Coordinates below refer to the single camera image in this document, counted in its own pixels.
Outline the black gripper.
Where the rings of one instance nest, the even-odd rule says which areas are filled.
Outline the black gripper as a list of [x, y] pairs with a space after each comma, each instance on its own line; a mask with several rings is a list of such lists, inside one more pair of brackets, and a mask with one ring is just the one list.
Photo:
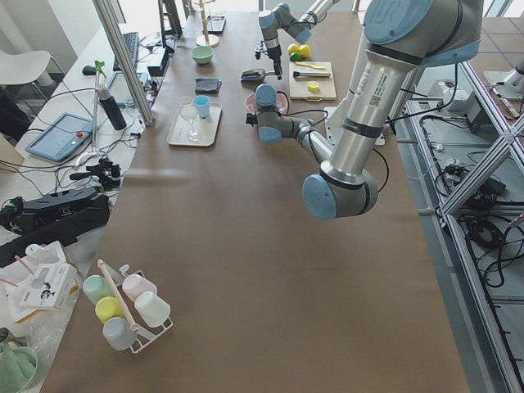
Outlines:
[[276, 47], [269, 47], [268, 48], [268, 56], [273, 61], [273, 69], [274, 70], [281, 70], [282, 64], [281, 64], [281, 57], [282, 57], [282, 49], [280, 45], [277, 45]]

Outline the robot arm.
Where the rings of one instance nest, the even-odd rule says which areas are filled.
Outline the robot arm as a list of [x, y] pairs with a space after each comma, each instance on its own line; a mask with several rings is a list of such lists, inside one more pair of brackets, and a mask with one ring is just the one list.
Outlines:
[[338, 4], [333, 0], [315, 1], [299, 19], [296, 19], [290, 6], [281, 2], [271, 10], [261, 11], [258, 15], [262, 40], [255, 47], [255, 58], [260, 59], [262, 53], [273, 62], [273, 71], [278, 79], [282, 78], [282, 48], [278, 39], [281, 29], [298, 43], [305, 44], [309, 40], [313, 27], [326, 17], [328, 11]]
[[408, 73], [457, 64], [480, 46], [480, 1], [373, 1], [345, 99], [335, 110], [339, 138], [329, 142], [312, 120], [278, 112], [270, 84], [255, 90], [262, 142], [295, 139], [320, 164], [302, 186], [306, 209], [317, 219], [361, 215], [373, 208], [378, 189], [365, 164]]

